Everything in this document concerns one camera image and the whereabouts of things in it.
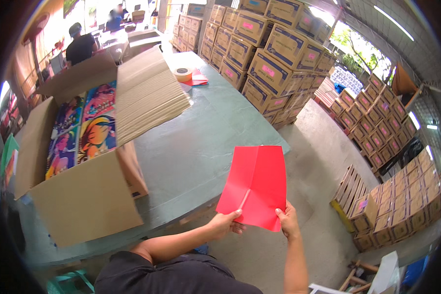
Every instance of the hand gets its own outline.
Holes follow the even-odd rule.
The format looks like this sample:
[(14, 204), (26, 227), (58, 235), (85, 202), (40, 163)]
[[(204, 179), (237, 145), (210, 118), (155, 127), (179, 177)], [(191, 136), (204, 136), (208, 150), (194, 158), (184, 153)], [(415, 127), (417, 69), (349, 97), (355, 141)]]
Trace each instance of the hand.
[(243, 233), (247, 227), (239, 222), (234, 221), (236, 218), (242, 215), (242, 210), (235, 210), (228, 215), (217, 214), (206, 225), (209, 231), (212, 233), (213, 239), (222, 239), (228, 232), (234, 232), (239, 235)]
[(286, 211), (276, 209), (276, 215), (279, 217), (283, 234), (289, 240), (290, 238), (300, 237), (299, 224), (297, 223), (296, 209), (286, 200)]

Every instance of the masking tape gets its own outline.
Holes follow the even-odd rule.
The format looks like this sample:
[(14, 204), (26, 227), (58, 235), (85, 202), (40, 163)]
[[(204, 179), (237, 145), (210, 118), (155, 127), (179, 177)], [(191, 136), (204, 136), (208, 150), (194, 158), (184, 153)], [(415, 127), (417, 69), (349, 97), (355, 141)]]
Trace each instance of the masking tape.
[(173, 74), (176, 76), (176, 79), (179, 82), (186, 82), (189, 81), (193, 75), (193, 71), (189, 68), (177, 68), (173, 71)]

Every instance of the person's left hand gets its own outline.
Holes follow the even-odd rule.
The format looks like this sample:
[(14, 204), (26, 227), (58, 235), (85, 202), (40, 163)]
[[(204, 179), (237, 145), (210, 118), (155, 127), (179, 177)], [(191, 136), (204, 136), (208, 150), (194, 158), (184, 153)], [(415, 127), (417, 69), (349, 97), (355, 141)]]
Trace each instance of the person's left hand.
[(234, 232), (239, 235), (243, 233), (247, 227), (244, 224), (234, 221), (236, 218), (242, 215), (242, 210), (238, 209), (234, 212), (223, 215), (218, 213), (212, 220), (206, 225), (209, 231), (212, 233), (213, 239), (222, 239), (228, 232)]

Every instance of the open cardboard box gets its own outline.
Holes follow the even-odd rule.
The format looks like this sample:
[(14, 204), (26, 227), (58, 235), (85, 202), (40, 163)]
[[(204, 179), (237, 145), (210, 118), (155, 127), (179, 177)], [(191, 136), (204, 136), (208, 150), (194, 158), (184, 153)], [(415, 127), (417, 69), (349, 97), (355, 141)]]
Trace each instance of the open cardboard box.
[[(115, 79), (117, 149), (44, 180), (59, 106)], [(143, 224), (133, 191), (147, 195), (147, 187), (132, 139), (189, 108), (160, 50), (149, 49), (119, 67), (109, 53), (93, 56), (54, 76), (38, 92), (52, 97), (29, 115), (18, 156), (15, 197), (28, 193), (58, 246)]]

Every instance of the red paper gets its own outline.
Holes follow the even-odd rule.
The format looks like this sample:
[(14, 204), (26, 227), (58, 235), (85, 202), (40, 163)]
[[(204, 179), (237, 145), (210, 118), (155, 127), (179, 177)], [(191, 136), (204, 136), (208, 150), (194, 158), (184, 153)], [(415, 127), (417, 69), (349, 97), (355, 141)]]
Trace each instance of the red paper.
[(235, 221), (279, 232), (275, 210), (286, 209), (286, 168), (281, 146), (237, 146), (216, 211), (242, 209)]

